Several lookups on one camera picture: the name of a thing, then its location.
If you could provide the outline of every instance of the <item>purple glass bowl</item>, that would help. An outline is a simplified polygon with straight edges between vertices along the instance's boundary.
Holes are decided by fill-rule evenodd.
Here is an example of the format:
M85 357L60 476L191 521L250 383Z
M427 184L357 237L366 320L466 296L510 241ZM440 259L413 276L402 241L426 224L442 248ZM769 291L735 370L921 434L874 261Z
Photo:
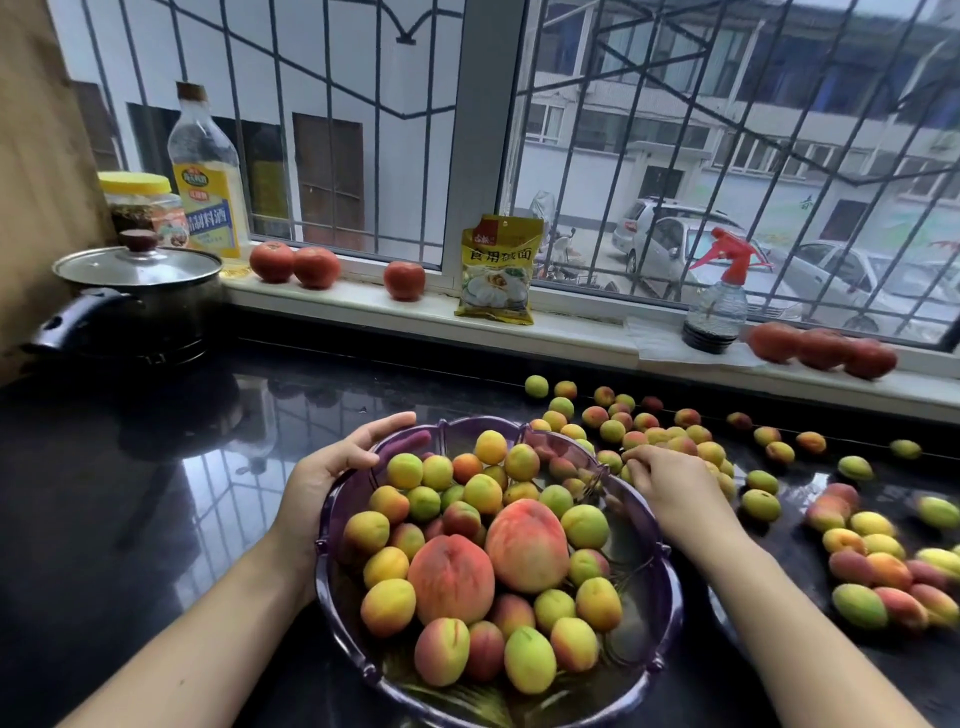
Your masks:
M583 479L590 480L578 502L602 508L611 527L603 552L611 564L611 581L621 595L623 621L602 637L596 667L582 674L559 673L541 695L521 694L502 674L489 684L461 681L444 689L425 685L413 667L413 648L420 633L417 620L389 640L374 639L360 620L363 580L336 558L348 519L367 510L373 490L386 484L391 457L400 452L450 457L471 452L477 437L488 429L500 432L509 445L546 445L570 460L581 469ZM385 439L374 451L380 454L374 470L349 471L334 484L324 504L317 540L317 596L334 639L366 682L389 695L410 716L441 728L582 728L627 714L642 702L663 669L664 655L680 630L684 610L680 581L668 559L670 549L639 493L568 437L498 417L417 425ZM552 481L542 473L536 482L543 488Z

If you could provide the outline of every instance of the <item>pot handle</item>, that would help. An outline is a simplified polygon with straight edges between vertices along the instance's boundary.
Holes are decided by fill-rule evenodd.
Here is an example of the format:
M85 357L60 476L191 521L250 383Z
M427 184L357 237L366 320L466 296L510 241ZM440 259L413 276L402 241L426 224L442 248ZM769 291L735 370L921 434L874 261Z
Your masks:
M112 288L86 288L80 292L80 296L42 324L36 330L33 340L24 344L22 349L26 353L59 352L74 329L90 314L105 305L131 298L129 293L121 293Z

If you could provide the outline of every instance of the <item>parked car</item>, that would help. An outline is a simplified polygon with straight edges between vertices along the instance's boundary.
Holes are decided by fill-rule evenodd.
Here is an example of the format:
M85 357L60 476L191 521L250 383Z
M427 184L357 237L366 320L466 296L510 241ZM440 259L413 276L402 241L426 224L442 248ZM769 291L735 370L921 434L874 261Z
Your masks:
M627 210L627 214L613 230L613 246L621 253L629 254L630 250L642 250L647 239L647 231L653 225L654 212L657 211L657 197L641 197ZM687 217L700 221L707 214L705 207L682 205L676 200L664 199L660 205L660 214L663 217ZM710 213L708 224L730 225L739 228L730 217L721 210Z
M929 263L901 260L877 291L880 280L893 264L893 257L861 250L850 250L844 255L845 247L846 243L831 240L803 243L786 268L783 280L801 298L813 303L823 291L824 305L816 308L809 306L807 309L811 321L834 328L898 336L927 344L940 341L949 325L960 315L960 295L946 283L946 278L930 290L915 314L934 321L909 321L898 333L903 318L886 316L884 312L909 313L935 280L936 269ZM786 251L776 251L771 255L775 262L785 262ZM834 272L836 275L824 290L830 274ZM856 310L866 306L871 296L874 299L869 310Z
M718 225L708 219L708 226L700 234L700 220L696 217L665 217L654 224L650 237L650 246L647 255L643 258L642 270L637 270L640 251L636 247L627 254L627 274L631 277L639 276L655 294L664 299L674 299L680 277L683 274L686 260L691 264L696 262L713 246L714 238L710 231L722 227L743 239L747 232L736 225ZM686 271L684 287L680 301L693 303L699 292L713 285L721 276L724 269L730 265L729 260L715 258L706 265L691 268ZM799 321L803 315L803 305L783 298L774 298L769 303L763 294L769 293L777 279L773 265L767 260L760 249L754 245L754 257L747 270L745 289L747 290L747 305L754 316L767 316L774 319ZM796 297L788 283L781 283L778 290L782 296Z

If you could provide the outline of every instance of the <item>yellow packet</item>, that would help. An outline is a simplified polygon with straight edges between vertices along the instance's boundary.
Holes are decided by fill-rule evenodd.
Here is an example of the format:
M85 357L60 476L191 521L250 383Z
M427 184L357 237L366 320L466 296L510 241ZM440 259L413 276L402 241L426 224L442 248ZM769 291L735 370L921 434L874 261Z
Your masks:
M461 238L463 277L457 316L533 324L528 294L543 221L484 215Z

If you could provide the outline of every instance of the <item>window sill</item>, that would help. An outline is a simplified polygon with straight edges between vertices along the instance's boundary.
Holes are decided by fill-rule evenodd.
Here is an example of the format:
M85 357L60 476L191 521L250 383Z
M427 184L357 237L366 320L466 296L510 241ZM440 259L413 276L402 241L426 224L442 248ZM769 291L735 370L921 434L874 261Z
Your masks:
M383 286L357 280L339 280L326 291L306 290L295 283L264 283L253 275L224 279L224 285L228 301L246 308L960 425L960 381L951 378L896 371L870 382L842 372L818 372L796 362L741 370L645 361L622 326L590 319L535 311L535 323L522 327L462 318L454 316L457 302L449 296L427 292L420 301L400 303Z

